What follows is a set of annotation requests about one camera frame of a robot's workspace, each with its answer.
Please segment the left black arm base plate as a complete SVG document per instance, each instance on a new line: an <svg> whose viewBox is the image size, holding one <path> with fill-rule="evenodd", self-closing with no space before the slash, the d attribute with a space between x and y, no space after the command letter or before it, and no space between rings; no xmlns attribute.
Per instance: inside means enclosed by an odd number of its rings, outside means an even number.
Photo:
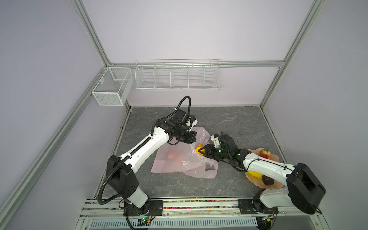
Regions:
<svg viewBox="0 0 368 230"><path fill-rule="evenodd" d="M161 216L163 214L163 200L149 200L141 208L127 204L126 213L128 216Z"/></svg>

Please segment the yellow fruit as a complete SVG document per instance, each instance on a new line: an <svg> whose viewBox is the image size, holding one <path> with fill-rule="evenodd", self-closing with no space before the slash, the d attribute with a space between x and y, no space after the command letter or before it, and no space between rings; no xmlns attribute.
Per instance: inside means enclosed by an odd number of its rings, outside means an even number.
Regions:
<svg viewBox="0 0 368 230"><path fill-rule="evenodd" d="M198 155L205 156L206 147L204 147L202 144L198 144L195 151Z"/></svg>

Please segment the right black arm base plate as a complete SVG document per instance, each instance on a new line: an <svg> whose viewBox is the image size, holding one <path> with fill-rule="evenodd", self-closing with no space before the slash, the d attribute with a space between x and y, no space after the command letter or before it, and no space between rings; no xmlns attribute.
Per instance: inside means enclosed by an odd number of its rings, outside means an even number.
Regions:
<svg viewBox="0 0 368 230"><path fill-rule="evenodd" d="M241 214L278 214L277 207L268 208L260 200L252 198L238 199L238 208Z"/></svg>

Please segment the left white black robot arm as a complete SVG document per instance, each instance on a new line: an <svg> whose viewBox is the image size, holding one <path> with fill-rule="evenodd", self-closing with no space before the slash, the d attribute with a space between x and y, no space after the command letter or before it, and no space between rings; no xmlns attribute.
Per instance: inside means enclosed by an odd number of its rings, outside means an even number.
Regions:
<svg viewBox="0 0 368 230"><path fill-rule="evenodd" d="M172 113L155 121L147 137L135 147L108 159L105 179L97 194L98 204L105 205L120 197L142 212L147 211L150 198L139 187L136 173L162 145L171 145L172 140L176 140L176 144L196 142L196 132L192 128L197 121L190 110L191 97L185 96Z"/></svg>

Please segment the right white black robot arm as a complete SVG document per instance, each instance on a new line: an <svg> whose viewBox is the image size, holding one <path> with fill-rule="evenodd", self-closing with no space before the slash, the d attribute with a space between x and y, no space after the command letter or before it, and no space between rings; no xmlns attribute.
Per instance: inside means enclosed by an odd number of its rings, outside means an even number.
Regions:
<svg viewBox="0 0 368 230"><path fill-rule="evenodd" d="M280 163L262 157L254 150L239 149L224 141L205 146L199 144L195 151L200 156L225 162L247 176L260 174L264 186L251 202L252 209L257 213L279 207L296 207L310 215L321 212L319 204L326 189L303 163Z"/></svg>

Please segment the red fruit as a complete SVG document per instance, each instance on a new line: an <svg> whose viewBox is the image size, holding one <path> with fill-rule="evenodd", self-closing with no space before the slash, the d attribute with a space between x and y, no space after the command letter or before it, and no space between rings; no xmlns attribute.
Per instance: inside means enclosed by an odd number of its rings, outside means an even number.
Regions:
<svg viewBox="0 0 368 230"><path fill-rule="evenodd" d="M166 155L166 160L168 161L175 161L177 159L177 154L175 152L168 152Z"/></svg>

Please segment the pink plastic bag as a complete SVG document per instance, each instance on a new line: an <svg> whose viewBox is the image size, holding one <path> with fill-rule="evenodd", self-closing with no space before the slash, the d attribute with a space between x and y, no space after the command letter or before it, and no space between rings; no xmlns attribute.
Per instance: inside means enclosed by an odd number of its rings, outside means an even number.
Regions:
<svg viewBox="0 0 368 230"><path fill-rule="evenodd" d="M198 155L196 147L209 144L210 134L203 127L194 127L197 132L196 142L193 144L178 143L176 145L164 144L156 154L152 173L184 173L188 176L201 179L214 179L218 172L218 162ZM166 160L168 152L175 152L175 161Z"/></svg>

